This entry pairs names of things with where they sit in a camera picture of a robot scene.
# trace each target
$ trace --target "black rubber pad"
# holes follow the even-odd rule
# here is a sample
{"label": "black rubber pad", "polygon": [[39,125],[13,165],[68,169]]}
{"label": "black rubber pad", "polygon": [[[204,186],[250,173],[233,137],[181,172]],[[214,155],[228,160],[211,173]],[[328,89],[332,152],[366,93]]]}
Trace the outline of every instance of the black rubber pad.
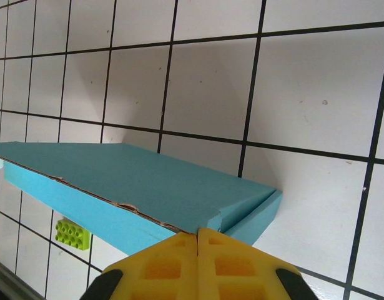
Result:
{"label": "black rubber pad", "polygon": [[96,277],[80,300],[109,300],[121,280],[121,270],[111,270]]}
{"label": "black rubber pad", "polygon": [[318,300],[300,275],[286,269],[277,269],[276,273],[291,300]]}

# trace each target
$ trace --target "green lego brick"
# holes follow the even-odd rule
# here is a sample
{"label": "green lego brick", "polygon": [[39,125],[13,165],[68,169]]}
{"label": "green lego brick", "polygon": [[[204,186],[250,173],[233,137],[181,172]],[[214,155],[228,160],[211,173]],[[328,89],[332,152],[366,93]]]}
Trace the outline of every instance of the green lego brick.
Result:
{"label": "green lego brick", "polygon": [[79,250],[89,249],[89,231],[78,226],[76,223],[63,219],[56,224],[57,242],[66,244]]}

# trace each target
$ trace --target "black grid line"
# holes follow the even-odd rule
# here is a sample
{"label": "black grid line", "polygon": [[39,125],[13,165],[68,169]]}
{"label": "black grid line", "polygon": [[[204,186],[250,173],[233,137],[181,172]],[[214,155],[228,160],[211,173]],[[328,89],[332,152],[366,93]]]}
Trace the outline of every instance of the black grid line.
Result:
{"label": "black grid line", "polygon": [[[69,39],[69,24],[71,20],[71,4],[72,0],[69,0],[69,7],[68,7],[68,22],[67,22],[67,37],[66,37],[66,52],[68,50],[68,39]],[[61,86],[61,100],[60,100],[60,118],[59,118],[59,129],[57,133],[57,143],[60,142],[60,131],[61,131],[61,116],[62,116],[62,100],[64,97],[64,81],[66,78],[66,67],[67,67],[67,54],[64,56],[64,70],[62,74],[62,86]],[[49,234],[49,249],[47,252],[47,268],[46,268],[46,284],[44,289],[44,297],[47,297],[47,286],[49,283],[49,266],[50,266],[50,255],[51,255],[51,247],[52,247],[52,232],[53,232],[53,216],[54,211],[52,209],[51,211],[51,220],[50,220],[50,234]]]}
{"label": "black grid line", "polygon": [[[114,0],[114,7],[112,10],[112,23],[111,23],[111,36],[110,36],[110,48],[112,47],[112,40],[114,38],[114,26],[116,24],[116,10],[117,10],[117,0]],[[106,106],[107,106],[107,93],[109,90],[109,78],[110,78],[110,66],[111,66],[111,55],[112,50],[109,51],[109,59],[107,63],[107,75],[106,75],[106,87],[104,90],[104,103],[103,103],[103,115],[102,115],[102,130],[100,134],[100,143],[103,143],[103,135],[104,135],[104,121],[106,119]],[[89,250],[89,264],[87,267],[87,277],[86,277],[86,288],[89,286],[89,277],[91,275],[91,262],[92,262],[92,247],[93,247],[93,237],[94,234],[91,233],[91,241],[90,241],[90,250]]]}
{"label": "black grid line", "polygon": [[[48,115],[43,115],[43,114],[34,114],[31,112],[26,113],[26,112],[22,112],[22,111],[10,111],[7,109],[0,109],[0,112],[28,115],[28,116],[48,118],[48,119],[57,119],[57,120],[61,120],[61,121],[70,121],[70,122],[84,123],[84,124],[91,124],[91,125],[98,125],[98,126],[104,125],[105,127],[131,129],[131,130],[135,130],[135,131],[144,131],[144,132],[148,132],[148,133],[160,133],[160,129],[147,128],[147,127],[137,127],[137,126],[113,124],[113,123],[107,123],[107,122],[103,123],[103,122],[97,122],[97,121],[73,119],[70,117],[48,116]],[[238,144],[238,145],[243,144],[243,141],[239,140],[239,139],[228,139],[228,138],[216,137],[216,136],[204,136],[201,134],[192,134],[192,133],[187,133],[187,132],[163,130],[162,134],[166,134],[169,136],[180,136],[183,138],[203,139],[205,141],[214,141],[214,142],[221,142],[221,143],[228,143],[228,144]],[[321,151],[321,150],[315,150],[315,149],[283,146],[283,145],[276,145],[276,144],[267,144],[267,143],[263,143],[263,142],[252,142],[252,141],[247,141],[246,145],[250,146],[250,147],[254,147],[254,148],[272,149],[272,150],[286,151],[286,152],[291,152],[291,153],[309,154],[309,155],[314,155],[314,156],[324,156],[327,158],[344,159],[346,161],[359,161],[359,162],[363,162],[363,163],[373,162],[375,164],[384,165],[384,159],[373,158],[373,157],[368,157],[368,156],[359,156],[359,155],[339,153],[339,152]]]}
{"label": "black grid line", "polygon": [[[373,127],[371,148],[369,152],[369,157],[374,159],[377,153],[380,128],[382,126],[382,118],[384,112],[384,73],[382,79],[382,86],[380,89],[379,103],[377,109],[377,115],[375,118],[375,125]],[[350,262],[348,264],[347,278],[346,278],[346,288],[343,295],[343,300],[348,300],[350,298],[351,285],[353,283],[354,270],[357,262],[358,247],[360,245],[362,227],[364,223],[365,210],[367,208],[368,195],[370,190],[371,178],[373,173],[374,163],[370,161],[367,166],[367,171],[365,173],[363,192],[360,201],[360,208],[358,210],[357,225],[355,227],[353,246],[350,255]]]}
{"label": "black grid line", "polygon": [[28,1],[28,0],[18,0],[18,1],[16,1],[16,2],[7,3],[7,4],[5,4],[5,5],[0,6],[0,9],[2,9],[2,8],[8,8],[9,6],[12,6],[12,5],[15,5],[15,4],[19,4],[19,3],[23,3],[23,2],[25,2],[25,1]]}
{"label": "black grid line", "polygon": [[169,45],[169,51],[168,51],[167,73],[165,74],[164,96],[162,100],[160,133],[159,133],[159,143],[157,145],[157,153],[161,152],[162,131],[164,129],[165,105],[167,104],[169,73],[171,69],[172,48],[174,47],[173,42],[174,42],[174,35],[175,35],[175,24],[177,21],[177,11],[178,11],[178,0],[175,0],[174,16],[172,18],[171,37],[170,37],[170,45]]}
{"label": "black grid line", "polygon": [[360,289],[359,287],[356,287],[356,286],[352,286],[351,287],[351,291],[352,292],[356,292],[356,293],[361,294],[361,295],[364,295],[364,296],[369,297],[369,298],[376,299],[376,300],[384,300],[383,296],[375,294],[374,292],[370,292],[370,291],[366,291],[364,289]]}
{"label": "black grid line", "polygon": [[339,281],[337,279],[334,279],[334,278],[331,278],[331,277],[328,277],[328,276],[325,276],[323,274],[320,274],[320,273],[317,273],[317,272],[314,272],[314,271],[311,271],[311,270],[308,270],[308,269],[305,269],[304,267],[300,267],[300,266],[295,266],[301,273],[304,273],[306,275],[309,275],[309,276],[312,276],[312,277],[315,277],[315,278],[318,278],[318,279],[321,279],[323,281],[326,281],[327,283],[332,283],[336,286],[340,286],[341,288],[344,288],[346,286],[346,284],[343,282],[343,281]]}
{"label": "black grid line", "polygon": [[261,35],[260,34],[262,33],[262,27],[264,24],[266,5],[267,5],[267,0],[262,0],[261,12],[260,12],[260,21],[258,22],[258,38],[255,42],[252,78],[251,78],[251,82],[250,82],[249,100],[247,102],[247,112],[246,112],[245,126],[244,126],[244,133],[243,133],[242,150],[240,152],[239,170],[237,172],[237,175],[240,178],[242,177],[242,174],[243,174],[244,157],[246,154],[247,138],[249,136],[250,117],[252,114],[252,105],[253,105],[253,97],[254,97],[255,77],[257,76],[258,57],[260,56],[260,45],[261,45]]}
{"label": "black grid line", "polygon": [[145,44],[102,47],[102,48],[93,48],[93,49],[84,49],[84,50],[75,50],[75,51],[68,51],[66,49],[66,51],[64,52],[42,53],[42,54],[34,54],[32,56],[24,55],[24,56],[0,57],[0,61],[9,60],[9,59],[31,58],[31,57],[39,58],[44,56],[58,56],[58,55],[65,55],[65,54],[102,52],[102,51],[110,51],[110,50],[115,51],[115,50],[125,50],[125,49],[135,49],[135,48],[170,46],[171,44],[172,45],[198,44],[198,43],[208,43],[208,42],[216,42],[216,41],[233,41],[238,39],[269,38],[272,36],[291,36],[291,35],[300,35],[300,34],[329,33],[329,32],[337,32],[337,31],[350,31],[350,30],[371,29],[371,28],[384,28],[384,21],[350,24],[350,25],[339,25],[339,26],[315,27],[315,28],[308,28],[308,29],[293,29],[293,30],[285,30],[285,31],[261,32],[260,34],[259,33],[236,34],[231,36],[216,36],[216,37],[204,37],[204,38],[198,38],[198,39],[150,42]]}
{"label": "black grid line", "polygon": [[[7,29],[9,27],[9,8],[7,7],[6,9],[6,37],[4,41],[4,57],[6,57],[7,53]],[[3,94],[4,94],[4,76],[6,74],[6,61],[3,63],[3,80],[2,80],[2,101],[0,103],[0,108],[3,109]],[[0,112],[0,140],[1,140],[1,135],[2,135],[2,115],[3,112]]]}
{"label": "black grid line", "polygon": [[[35,0],[35,8],[34,8],[34,24],[33,24],[33,30],[32,30],[32,48],[31,48],[31,54],[34,54],[34,42],[35,42],[35,20],[36,20],[36,4],[37,0]],[[31,58],[31,65],[29,68],[29,84],[28,84],[28,99],[27,99],[27,113],[29,113],[29,99],[31,95],[31,78],[32,78],[32,63],[33,63],[33,58]],[[25,125],[25,137],[24,137],[24,142],[27,142],[27,134],[28,134],[28,119],[29,116],[26,116],[26,125]],[[23,191],[21,191],[21,195],[19,198],[19,216],[18,216],[18,222],[19,224],[21,223],[21,210],[22,210],[22,195],[24,194]],[[18,264],[18,249],[19,249],[19,230],[20,230],[20,225],[18,225],[18,237],[17,237],[17,252],[16,252],[16,265],[14,268],[14,273],[17,274],[17,264]]]}

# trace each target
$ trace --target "white grid wall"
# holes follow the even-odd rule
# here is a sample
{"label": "white grid wall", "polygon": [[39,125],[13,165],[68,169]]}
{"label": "white grid wall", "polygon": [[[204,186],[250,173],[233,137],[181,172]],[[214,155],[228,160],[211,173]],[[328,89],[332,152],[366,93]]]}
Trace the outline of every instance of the white grid wall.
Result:
{"label": "white grid wall", "polygon": [[[129,143],[276,186],[255,247],[384,299],[384,0],[0,0],[0,142]],[[78,299],[126,256],[0,171],[0,261]]]}

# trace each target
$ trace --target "blue foam block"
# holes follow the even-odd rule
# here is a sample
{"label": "blue foam block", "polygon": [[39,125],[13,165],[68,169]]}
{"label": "blue foam block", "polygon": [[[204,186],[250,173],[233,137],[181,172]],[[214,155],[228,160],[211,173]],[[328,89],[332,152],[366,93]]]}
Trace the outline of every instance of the blue foam block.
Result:
{"label": "blue foam block", "polygon": [[8,181],[127,254],[173,232],[231,232],[254,211],[273,219],[257,209],[274,188],[127,144],[8,142],[0,158]]}

